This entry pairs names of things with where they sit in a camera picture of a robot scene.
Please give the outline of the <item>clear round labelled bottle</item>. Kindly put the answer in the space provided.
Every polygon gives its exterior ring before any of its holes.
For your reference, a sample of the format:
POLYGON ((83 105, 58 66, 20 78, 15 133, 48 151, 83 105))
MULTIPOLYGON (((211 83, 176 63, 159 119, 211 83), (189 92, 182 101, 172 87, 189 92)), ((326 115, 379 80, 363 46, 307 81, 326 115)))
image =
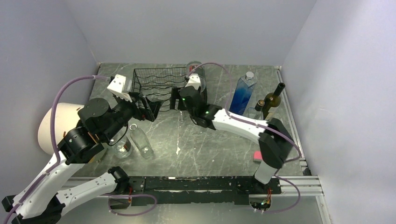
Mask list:
MULTIPOLYGON (((201 62, 192 61, 192 62, 189 62, 186 65, 186 69, 187 69, 186 80, 187 81, 188 81, 188 77, 191 74, 194 74, 194 73, 198 74, 199 76, 202 76, 205 79, 205 68, 204 68, 204 66, 200 66, 200 64, 201 64, 201 62)), ((206 85, 205 85, 204 91, 200 92, 200 93, 201 94, 206 94, 206 92, 207 92, 207 88, 206 88, 206 85)))

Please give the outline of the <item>tall blue square bottle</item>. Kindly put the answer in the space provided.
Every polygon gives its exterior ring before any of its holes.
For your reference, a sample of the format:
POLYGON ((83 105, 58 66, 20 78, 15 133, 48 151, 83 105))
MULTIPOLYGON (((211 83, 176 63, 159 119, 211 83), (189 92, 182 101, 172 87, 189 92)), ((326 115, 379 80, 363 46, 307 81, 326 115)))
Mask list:
POLYGON ((242 115, 253 94, 256 79, 253 72, 248 71, 245 76, 239 78, 229 111, 234 114, 242 115))

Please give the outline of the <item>clear bottle black cap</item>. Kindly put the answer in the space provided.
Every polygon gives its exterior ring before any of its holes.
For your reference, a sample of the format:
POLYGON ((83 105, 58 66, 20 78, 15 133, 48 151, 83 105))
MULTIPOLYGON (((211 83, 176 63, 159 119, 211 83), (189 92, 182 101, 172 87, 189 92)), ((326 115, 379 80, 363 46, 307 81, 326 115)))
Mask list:
POLYGON ((255 120, 264 120, 263 118, 263 107, 265 105, 264 100, 258 100, 254 107, 250 107, 247 110, 247 117, 255 120))

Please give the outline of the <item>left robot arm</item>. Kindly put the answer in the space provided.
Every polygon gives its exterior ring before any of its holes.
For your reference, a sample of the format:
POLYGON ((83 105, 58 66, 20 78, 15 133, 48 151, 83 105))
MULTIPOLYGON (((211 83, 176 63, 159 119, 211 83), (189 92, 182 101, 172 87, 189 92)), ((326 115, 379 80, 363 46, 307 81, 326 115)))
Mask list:
POLYGON ((94 180, 61 190, 73 174, 102 152, 122 128, 127 128, 130 119, 155 121, 161 101, 150 101, 136 92, 131 98, 116 98, 115 107, 103 98, 89 100, 78 111, 76 127, 56 145, 42 172, 21 193, 2 200, 7 212, 6 222, 55 224, 70 210, 97 196, 131 200, 130 179, 119 166, 111 167, 94 180))

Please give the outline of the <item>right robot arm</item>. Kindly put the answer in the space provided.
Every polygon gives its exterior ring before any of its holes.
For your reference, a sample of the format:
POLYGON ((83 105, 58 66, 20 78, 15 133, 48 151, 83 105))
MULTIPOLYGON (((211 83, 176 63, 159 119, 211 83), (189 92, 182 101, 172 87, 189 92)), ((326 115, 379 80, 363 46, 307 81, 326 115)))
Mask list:
POLYGON ((171 108, 176 101, 179 110, 187 111, 197 126, 230 132, 256 143, 262 162, 254 173, 252 188, 264 193, 270 187, 269 181, 286 163, 293 147, 291 136, 280 120, 255 120, 231 113, 206 103, 192 86, 172 88, 171 108))

